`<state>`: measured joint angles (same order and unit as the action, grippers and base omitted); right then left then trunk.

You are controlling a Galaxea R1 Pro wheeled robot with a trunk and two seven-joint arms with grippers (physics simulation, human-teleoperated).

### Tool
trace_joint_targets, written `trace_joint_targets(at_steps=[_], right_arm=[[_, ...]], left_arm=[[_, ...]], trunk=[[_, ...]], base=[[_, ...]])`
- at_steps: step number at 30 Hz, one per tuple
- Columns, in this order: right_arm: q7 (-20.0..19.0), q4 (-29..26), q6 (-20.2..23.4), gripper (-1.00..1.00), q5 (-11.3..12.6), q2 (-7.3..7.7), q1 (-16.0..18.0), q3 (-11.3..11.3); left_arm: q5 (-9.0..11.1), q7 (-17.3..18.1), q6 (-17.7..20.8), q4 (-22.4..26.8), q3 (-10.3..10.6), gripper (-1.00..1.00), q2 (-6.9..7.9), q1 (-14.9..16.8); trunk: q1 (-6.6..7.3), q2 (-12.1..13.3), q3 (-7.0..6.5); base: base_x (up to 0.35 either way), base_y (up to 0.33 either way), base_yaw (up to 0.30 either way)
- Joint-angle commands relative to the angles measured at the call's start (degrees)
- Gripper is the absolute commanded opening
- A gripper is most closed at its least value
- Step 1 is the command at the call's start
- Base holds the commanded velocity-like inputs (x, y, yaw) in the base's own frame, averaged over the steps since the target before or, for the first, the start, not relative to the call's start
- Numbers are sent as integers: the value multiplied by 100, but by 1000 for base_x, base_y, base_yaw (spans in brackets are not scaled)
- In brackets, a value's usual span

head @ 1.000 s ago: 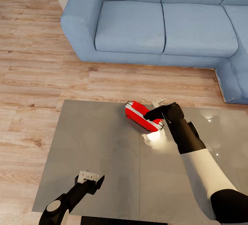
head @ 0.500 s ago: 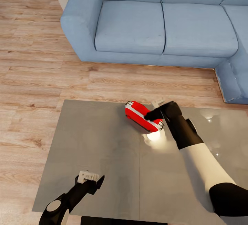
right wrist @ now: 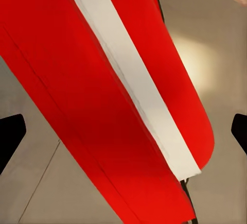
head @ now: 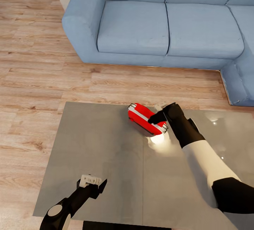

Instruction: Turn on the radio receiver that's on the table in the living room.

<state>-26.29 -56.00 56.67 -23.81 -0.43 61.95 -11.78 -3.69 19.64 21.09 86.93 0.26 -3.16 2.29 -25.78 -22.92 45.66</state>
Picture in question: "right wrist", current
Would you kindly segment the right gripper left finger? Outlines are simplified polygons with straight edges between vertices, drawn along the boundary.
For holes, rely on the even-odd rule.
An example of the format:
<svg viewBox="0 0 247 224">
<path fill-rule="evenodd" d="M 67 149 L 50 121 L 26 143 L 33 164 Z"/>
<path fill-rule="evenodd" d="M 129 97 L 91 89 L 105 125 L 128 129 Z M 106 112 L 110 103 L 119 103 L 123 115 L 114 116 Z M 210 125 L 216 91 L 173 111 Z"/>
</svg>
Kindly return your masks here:
<svg viewBox="0 0 247 224">
<path fill-rule="evenodd" d="M 0 119 L 0 175 L 26 134 L 22 114 Z"/>
</svg>

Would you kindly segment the radio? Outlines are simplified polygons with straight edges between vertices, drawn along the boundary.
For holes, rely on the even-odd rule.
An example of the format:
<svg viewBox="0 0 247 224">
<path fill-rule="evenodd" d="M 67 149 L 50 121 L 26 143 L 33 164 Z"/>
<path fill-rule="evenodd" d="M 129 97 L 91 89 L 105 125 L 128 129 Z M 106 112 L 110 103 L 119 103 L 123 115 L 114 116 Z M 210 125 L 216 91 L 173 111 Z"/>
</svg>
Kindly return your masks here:
<svg viewBox="0 0 247 224">
<path fill-rule="evenodd" d="M 159 0 L 0 0 L 0 55 L 123 224 L 198 224 L 214 133 Z"/>
</svg>

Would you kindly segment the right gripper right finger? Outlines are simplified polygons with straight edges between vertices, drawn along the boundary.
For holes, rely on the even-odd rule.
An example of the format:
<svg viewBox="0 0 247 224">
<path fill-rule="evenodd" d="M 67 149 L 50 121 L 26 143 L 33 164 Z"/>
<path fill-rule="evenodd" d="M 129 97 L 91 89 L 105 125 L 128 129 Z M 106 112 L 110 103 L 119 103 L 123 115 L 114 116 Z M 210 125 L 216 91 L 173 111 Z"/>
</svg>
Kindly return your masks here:
<svg viewBox="0 0 247 224">
<path fill-rule="evenodd" d="M 235 115 L 231 132 L 244 152 L 247 154 L 247 115 Z"/>
</svg>

